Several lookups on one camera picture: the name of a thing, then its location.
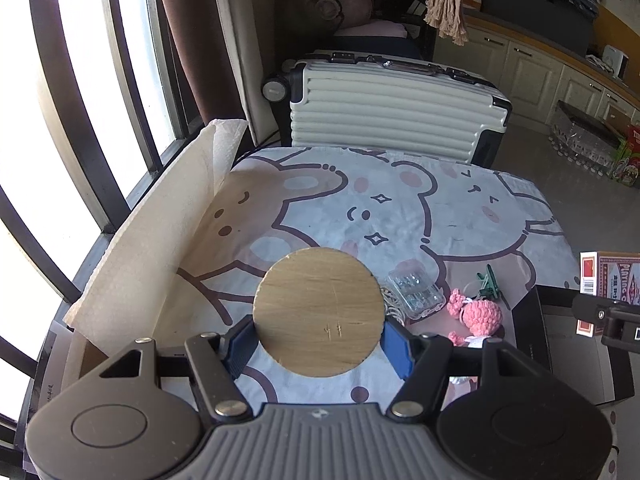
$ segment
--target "toaster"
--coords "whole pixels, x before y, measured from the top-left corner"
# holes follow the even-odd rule
[[[602,60],[613,69],[615,77],[624,78],[629,56],[614,46],[607,45],[602,51]]]

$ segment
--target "pink crocheted doll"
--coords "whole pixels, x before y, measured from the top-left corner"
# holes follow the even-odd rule
[[[502,312],[496,303],[489,300],[471,300],[460,294],[456,288],[449,297],[447,310],[453,317],[457,317],[460,323],[466,325],[475,337],[493,335],[502,323]],[[455,332],[449,333],[449,339],[455,346],[465,343],[465,339]]]

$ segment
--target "white suitcase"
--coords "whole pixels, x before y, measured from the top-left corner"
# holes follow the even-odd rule
[[[293,146],[384,148],[488,168],[511,113],[480,76],[394,56],[315,53],[287,79]]]

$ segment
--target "plastic box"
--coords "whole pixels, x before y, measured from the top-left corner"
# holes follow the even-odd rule
[[[387,281],[404,315],[410,319],[435,314],[447,303],[433,280],[421,270],[393,271],[389,273]]]
[[[550,140],[559,155],[585,170],[609,175],[622,138],[597,119],[564,101],[558,101],[551,121]]]

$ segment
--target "window frame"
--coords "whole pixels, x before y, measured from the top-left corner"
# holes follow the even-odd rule
[[[175,134],[175,140],[167,149],[158,153],[133,73],[119,0],[103,0],[111,55],[120,91],[147,168],[134,189],[124,197],[98,143],[84,106],[66,47],[58,0],[29,0],[29,3],[42,67],[42,112],[61,160],[100,228],[100,235],[76,275],[70,280],[36,240],[1,187],[0,220],[33,266],[62,298],[53,318],[62,322],[71,305],[81,297],[91,273],[106,252],[117,229],[123,225],[162,172],[199,134],[204,124],[199,115],[189,116],[187,113],[187,110],[197,108],[177,57],[162,1],[146,0],[162,93]],[[41,386],[34,384],[38,362],[3,338],[0,338],[0,359],[31,378],[19,420],[14,421],[0,413],[0,475],[8,476],[12,480],[36,478],[22,470],[22,450],[31,391],[34,387]]]

